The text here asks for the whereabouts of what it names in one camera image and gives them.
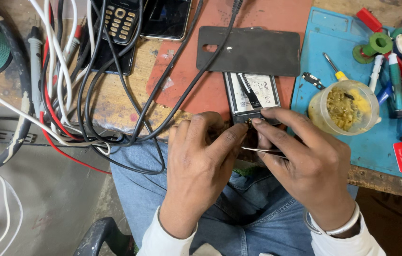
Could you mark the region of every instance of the blue jeans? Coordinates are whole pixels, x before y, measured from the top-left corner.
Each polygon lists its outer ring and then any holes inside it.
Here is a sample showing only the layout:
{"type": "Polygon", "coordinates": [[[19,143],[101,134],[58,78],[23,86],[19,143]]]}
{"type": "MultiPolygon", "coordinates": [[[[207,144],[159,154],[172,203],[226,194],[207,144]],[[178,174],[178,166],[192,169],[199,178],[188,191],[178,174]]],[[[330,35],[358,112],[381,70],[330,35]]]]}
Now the blue jeans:
{"type": "MultiPolygon", "coordinates": [[[[167,160],[167,144],[160,143],[160,147],[167,160]]],[[[150,141],[115,150],[111,158],[127,166],[154,171],[161,168],[150,141]]],[[[132,235],[141,248],[144,233],[166,195],[166,171],[144,175],[113,164],[111,169],[132,235]]],[[[349,190],[355,197],[357,187],[349,190]]],[[[258,256],[263,252],[313,255],[303,209],[268,170],[247,177],[233,172],[215,204],[199,220],[190,254],[209,243],[225,256],[258,256]]]]}

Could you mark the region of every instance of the battery label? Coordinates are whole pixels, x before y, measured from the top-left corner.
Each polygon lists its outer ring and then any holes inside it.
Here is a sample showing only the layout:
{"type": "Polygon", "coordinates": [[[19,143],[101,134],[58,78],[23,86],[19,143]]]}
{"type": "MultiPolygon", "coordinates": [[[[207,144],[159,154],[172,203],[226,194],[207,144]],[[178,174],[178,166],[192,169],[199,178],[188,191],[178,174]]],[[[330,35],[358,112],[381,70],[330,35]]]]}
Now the battery label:
{"type": "MultiPolygon", "coordinates": [[[[275,102],[274,89],[271,83],[270,76],[262,75],[245,75],[250,85],[251,90],[258,98],[263,108],[279,106],[278,102],[275,102]]],[[[236,100],[237,111],[245,112],[253,110],[246,92],[242,89],[238,81],[238,76],[235,73],[231,73],[231,82],[234,89],[234,98],[236,100]]]]}

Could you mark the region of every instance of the desk surface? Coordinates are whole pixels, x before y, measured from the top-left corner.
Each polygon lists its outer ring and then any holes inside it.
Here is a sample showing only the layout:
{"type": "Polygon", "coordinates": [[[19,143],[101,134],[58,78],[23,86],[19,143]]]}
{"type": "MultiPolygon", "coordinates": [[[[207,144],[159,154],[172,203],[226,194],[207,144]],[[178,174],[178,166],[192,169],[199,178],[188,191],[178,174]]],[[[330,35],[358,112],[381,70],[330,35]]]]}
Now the desk surface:
{"type": "MultiPolygon", "coordinates": [[[[313,0],[313,6],[331,10],[346,15],[355,15],[358,7],[366,7],[384,25],[396,26],[402,20],[402,1],[369,1],[357,0],[313,0]]],[[[34,24],[35,11],[29,1],[9,0],[1,1],[0,8],[7,20],[12,20],[16,30],[22,38],[26,38],[34,24]]],[[[71,26],[70,22],[64,24],[65,31],[71,26]]],[[[135,100],[143,105],[148,95],[146,93],[147,80],[154,66],[161,42],[140,41],[137,44],[136,58],[133,73],[125,79],[130,85],[130,92],[135,100]]],[[[16,107],[21,105],[21,89],[16,66],[13,63],[0,73],[0,96],[16,107]]],[[[93,123],[95,126],[113,131],[130,133],[133,131],[137,114],[126,96],[120,80],[116,75],[103,75],[95,87],[92,100],[93,123]]],[[[152,127],[157,127],[169,114],[171,108],[153,102],[148,117],[152,127]]],[[[177,111],[175,122],[189,119],[192,114],[177,111]]],[[[167,131],[159,136],[165,140],[167,131]]],[[[349,182],[362,187],[402,195],[402,178],[384,174],[370,169],[351,166],[349,182]]]]}

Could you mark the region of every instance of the plastic container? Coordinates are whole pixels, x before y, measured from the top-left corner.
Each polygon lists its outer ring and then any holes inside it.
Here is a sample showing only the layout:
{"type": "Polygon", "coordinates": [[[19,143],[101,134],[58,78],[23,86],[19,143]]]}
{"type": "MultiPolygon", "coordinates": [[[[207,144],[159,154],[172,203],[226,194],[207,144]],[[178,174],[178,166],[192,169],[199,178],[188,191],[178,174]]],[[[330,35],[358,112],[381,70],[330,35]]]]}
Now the plastic container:
{"type": "Polygon", "coordinates": [[[336,82],[328,88],[319,91],[309,103],[309,118],[321,130],[333,135],[357,135],[370,130],[376,123],[380,115],[380,106],[372,90],[365,84],[355,80],[344,80],[336,82]],[[329,116],[326,107],[328,93],[334,88],[339,87],[346,90],[348,94],[355,98],[354,102],[358,106],[362,117],[353,123],[348,131],[340,129],[335,125],[329,116]]]}

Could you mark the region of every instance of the left hand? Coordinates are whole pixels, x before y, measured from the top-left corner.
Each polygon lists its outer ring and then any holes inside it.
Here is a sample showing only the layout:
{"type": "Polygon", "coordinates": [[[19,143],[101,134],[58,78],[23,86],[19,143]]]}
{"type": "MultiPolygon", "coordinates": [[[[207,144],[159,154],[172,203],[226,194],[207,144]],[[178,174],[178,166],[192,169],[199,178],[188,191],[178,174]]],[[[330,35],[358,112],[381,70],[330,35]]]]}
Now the left hand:
{"type": "Polygon", "coordinates": [[[231,177],[248,126],[234,125],[210,143],[209,127],[223,126],[219,113],[204,112],[170,129],[168,189],[159,219],[165,230],[179,239],[192,234],[231,177]]]}

